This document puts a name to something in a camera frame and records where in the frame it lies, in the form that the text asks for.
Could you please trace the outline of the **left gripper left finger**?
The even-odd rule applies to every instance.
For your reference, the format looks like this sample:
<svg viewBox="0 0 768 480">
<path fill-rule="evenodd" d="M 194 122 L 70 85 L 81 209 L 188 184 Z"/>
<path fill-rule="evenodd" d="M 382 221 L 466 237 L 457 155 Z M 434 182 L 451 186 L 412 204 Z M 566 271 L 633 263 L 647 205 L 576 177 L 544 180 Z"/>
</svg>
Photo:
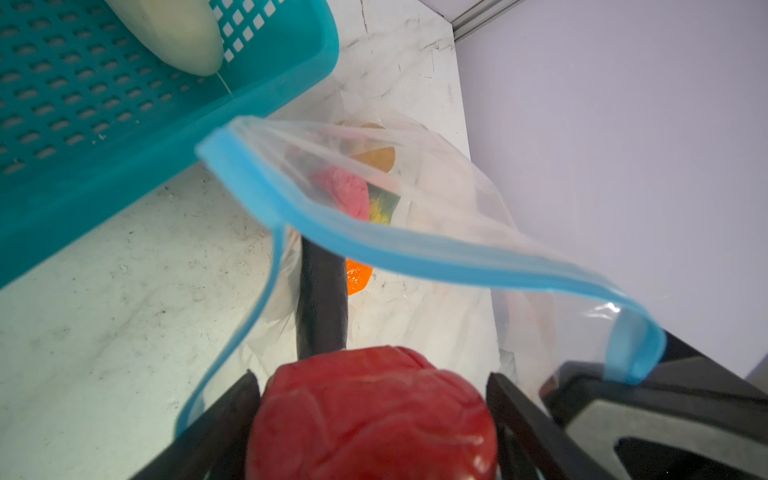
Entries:
<svg viewBox="0 0 768 480">
<path fill-rule="evenodd" d="M 247 372 L 132 479 L 243 479 L 248 436 L 260 402 L 257 377 Z"/>
</svg>

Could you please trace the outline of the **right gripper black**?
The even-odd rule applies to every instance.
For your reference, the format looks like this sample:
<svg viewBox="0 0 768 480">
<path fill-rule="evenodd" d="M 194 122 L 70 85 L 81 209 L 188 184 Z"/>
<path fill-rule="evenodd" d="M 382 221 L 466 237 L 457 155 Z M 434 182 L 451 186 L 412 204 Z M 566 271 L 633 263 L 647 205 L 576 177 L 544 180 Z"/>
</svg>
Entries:
<svg viewBox="0 0 768 480">
<path fill-rule="evenodd" d="M 767 395 L 674 335 L 638 385 L 569 361 L 539 397 L 570 439 L 616 479 L 764 479 Z"/>
</svg>

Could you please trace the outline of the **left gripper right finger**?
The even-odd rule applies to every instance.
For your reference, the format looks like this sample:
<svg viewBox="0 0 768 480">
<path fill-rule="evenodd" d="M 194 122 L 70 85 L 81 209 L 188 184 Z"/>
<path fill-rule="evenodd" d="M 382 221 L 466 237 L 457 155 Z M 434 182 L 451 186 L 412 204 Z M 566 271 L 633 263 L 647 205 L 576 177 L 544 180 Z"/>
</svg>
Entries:
<svg viewBox="0 0 768 480">
<path fill-rule="evenodd" d="M 497 432 L 501 479 L 610 479 L 511 380 L 489 375 L 486 404 Z"/>
</svg>

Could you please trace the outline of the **red bell pepper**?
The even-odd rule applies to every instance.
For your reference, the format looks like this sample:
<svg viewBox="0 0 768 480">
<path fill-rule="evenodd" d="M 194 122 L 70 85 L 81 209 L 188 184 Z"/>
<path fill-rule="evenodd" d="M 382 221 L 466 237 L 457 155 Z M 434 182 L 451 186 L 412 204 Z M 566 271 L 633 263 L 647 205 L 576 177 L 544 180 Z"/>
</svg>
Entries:
<svg viewBox="0 0 768 480">
<path fill-rule="evenodd" d="M 497 434 L 479 391 L 405 347 L 280 366 L 251 424 L 248 479 L 493 479 Z"/>
</svg>

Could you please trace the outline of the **dark purple eggplant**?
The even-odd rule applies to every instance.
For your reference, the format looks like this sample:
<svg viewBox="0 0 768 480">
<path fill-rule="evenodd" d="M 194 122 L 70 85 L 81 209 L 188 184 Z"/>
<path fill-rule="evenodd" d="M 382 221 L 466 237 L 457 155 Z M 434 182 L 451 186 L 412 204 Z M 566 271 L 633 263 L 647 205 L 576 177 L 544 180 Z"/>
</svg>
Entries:
<svg viewBox="0 0 768 480">
<path fill-rule="evenodd" d="M 347 347 L 346 259 L 303 237 L 296 310 L 299 360 Z"/>
</svg>

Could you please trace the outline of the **orange tangerine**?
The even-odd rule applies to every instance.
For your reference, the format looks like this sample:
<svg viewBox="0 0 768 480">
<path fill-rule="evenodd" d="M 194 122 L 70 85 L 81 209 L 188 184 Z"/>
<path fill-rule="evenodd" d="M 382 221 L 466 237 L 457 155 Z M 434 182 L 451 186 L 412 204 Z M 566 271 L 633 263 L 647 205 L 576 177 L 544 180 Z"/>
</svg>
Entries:
<svg viewBox="0 0 768 480">
<path fill-rule="evenodd" d="M 352 296 L 363 291 L 372 278 L 373 268 L 352 259 L 346 260 L 347 293 Z"/>
</svg>

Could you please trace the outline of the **clear zip bag blue zipper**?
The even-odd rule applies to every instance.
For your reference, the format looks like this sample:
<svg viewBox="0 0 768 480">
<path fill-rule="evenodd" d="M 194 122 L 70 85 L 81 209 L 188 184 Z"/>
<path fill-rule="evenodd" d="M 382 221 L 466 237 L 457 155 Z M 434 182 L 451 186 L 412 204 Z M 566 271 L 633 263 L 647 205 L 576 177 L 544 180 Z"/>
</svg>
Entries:
<svg viewBox="0 0 768 480">
<path fill-rule="evenodd" d="M 357 134 L 392 146 L 382 172 L 342 153 Z M 648 311 L 602 274 L 527 237 L 494 183 L 439 133 L 380 100 L 336 94 L 308 115 L 239 116 L 197 156 L 272 237 L 251 311 L 179 413 L 183 432 L 245 372 L 266 381 L 298 359 L 303 237 L 373 268 L 348 295 L 345 349 L 415 350 L 478 389 L 506 375 L 530 398 L 568 361 L 635 385 L 667 344 Z M 400 197 L 389 225 L 341 212 L 312 176 L 337 166 Z"/>
</svg>

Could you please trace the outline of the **pink red dragon fruit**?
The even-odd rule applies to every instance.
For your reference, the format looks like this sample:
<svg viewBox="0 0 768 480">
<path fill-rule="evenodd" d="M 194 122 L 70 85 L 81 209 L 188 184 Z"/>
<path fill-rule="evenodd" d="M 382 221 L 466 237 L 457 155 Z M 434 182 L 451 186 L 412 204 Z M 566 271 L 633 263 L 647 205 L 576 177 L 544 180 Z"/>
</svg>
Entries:
<svg viewBox="0 0 768 480">
<path fill-rule="evenodd" d="M 341 212 L 356 220 L 369 220 L 370 199 L 365 180 L 337 166 L 314 174 L 312 180 L 333 200 Z"/>
</svg>

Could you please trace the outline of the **orange yellow mango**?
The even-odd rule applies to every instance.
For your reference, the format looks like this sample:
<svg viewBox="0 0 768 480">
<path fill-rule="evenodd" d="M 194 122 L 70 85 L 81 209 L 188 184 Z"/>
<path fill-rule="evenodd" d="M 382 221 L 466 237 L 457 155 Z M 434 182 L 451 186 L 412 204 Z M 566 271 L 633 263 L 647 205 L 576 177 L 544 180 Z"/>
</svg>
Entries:
<svg viewBox="0 0 768 480">
<path fill-rule="evenodd" d="M 395 148 L 385 146 L 367 135 L 357 134 L 354 138 L 344 138 L 341 150 L 348 157 L 385 173 L 390 172 L 395 165 Z"/>
</svg>

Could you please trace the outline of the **teal plastic basket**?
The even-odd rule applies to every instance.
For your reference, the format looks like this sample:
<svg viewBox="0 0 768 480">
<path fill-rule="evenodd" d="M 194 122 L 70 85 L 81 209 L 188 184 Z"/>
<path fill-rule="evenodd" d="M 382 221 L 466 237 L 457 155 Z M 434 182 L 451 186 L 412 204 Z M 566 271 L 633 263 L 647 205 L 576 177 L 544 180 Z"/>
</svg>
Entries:
<svg viewBox="0 0 768 480">
<path fill-rule="evenodd" d="M 324 1 L 214 1 L 224 62 L 163 63 L 103 1 L 1 5 L 1 280 L 10 283 L 188 168 L 239 115 L 265 117 L 339 57 Z"/>
</svg>

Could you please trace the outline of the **green yellow papaya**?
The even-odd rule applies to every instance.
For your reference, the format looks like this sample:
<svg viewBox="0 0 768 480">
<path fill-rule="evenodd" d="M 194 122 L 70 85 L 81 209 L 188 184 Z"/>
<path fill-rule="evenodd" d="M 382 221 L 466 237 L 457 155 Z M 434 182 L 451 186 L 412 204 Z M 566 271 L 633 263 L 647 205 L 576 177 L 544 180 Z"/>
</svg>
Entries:
<svg viewBox="0 0 768 480">
<path fill-rule="evenodd" d="M 368 184 L 370 223 L 389 225 L 400 197 L 392 192 Z"/>
</svg>

